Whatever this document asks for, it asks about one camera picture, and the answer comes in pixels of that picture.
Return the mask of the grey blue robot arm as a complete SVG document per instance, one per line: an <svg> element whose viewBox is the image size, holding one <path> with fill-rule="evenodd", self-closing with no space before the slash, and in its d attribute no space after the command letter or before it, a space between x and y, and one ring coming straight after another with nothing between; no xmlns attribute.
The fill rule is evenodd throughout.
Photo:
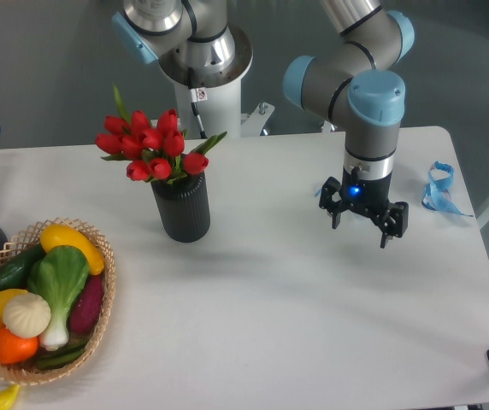
<svg viewBox="0 0 489 410"><path fill-rule="evenodd" d="M322 4L342 38L327 60L300 56L283 78L286 98L345 133L343 174L321 187L319 205L334 226L347 211L370 219L383 241L401 237L406 202L388 197L405 85L392 71L415 41L409 19L377 1ZM126 1L112 27L145 64L174 82L183 126L200 138L240 134L240 81L252 62L246 34L223 1Z"/></svg>

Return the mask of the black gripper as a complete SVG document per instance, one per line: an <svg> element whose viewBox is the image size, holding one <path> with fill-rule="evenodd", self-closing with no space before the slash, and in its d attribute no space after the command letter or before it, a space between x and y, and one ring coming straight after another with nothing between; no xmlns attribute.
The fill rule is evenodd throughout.
<svg viewBox="0 0 489 410"><path fill-rule="evenodd" d="M343 180L329 177L320 189L319 208L332 217L332 228L336 230L341 214L350 210L372 218L381 231L380 247L384 249L394 237L402 237L408 227L409 204L390 202L388 199L392 173L383 179L359 179L343 171ZM333 196L339 194L335 201Z"/></svg>

